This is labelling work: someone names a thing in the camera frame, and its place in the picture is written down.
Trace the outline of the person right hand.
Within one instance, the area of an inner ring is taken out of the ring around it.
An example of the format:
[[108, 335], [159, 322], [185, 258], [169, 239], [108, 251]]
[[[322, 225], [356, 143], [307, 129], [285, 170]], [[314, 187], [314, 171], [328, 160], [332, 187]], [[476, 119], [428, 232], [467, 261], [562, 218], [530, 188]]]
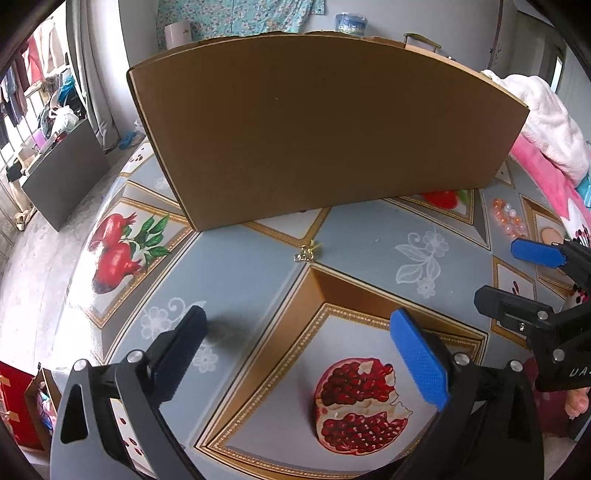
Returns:
[[584, 414], [589, 408], [588, 392], [590, 388], [569, 390], [566, 395], [564, 409], [570, 419]]

